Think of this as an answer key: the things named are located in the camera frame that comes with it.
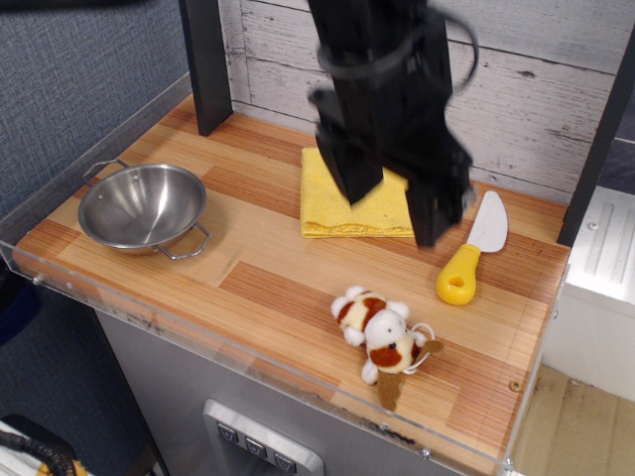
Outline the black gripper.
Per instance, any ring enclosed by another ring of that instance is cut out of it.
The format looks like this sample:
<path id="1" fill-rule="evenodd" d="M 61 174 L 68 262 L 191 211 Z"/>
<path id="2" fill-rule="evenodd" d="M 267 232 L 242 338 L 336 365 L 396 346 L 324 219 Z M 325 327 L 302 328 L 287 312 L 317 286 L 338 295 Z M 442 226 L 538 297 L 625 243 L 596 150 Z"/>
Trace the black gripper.
<path id="1" fill-rule="evenodd" d="M 317 146 L 350 204 L 383 179 L 386 168 L 410 180 L 408 210 L 417 245 L 434 247 L 471 204 L 469 153 L 450 132 L 452 85 L 447 47 L 417 47 L 388 69 L 332 77 L 314 89 Z"/>

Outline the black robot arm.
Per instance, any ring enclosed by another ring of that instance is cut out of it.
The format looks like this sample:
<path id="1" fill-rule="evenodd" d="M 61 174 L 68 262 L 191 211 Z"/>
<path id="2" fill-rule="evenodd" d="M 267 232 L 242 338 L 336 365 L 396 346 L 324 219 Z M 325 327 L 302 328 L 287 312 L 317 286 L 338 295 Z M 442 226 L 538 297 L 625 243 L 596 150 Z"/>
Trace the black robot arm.
<path id="1" fill-rule="evenodd" d="M 447 24 L 473 30 L 426 1 L 312 1 L 317 60 L 333 83 L 309 95 L 317 146 L 349 203 L 389 170 L 405 192 L 416 242 L 432 247 L 461 222 L 472 159 L 446 124 L 453 85 Z"/>

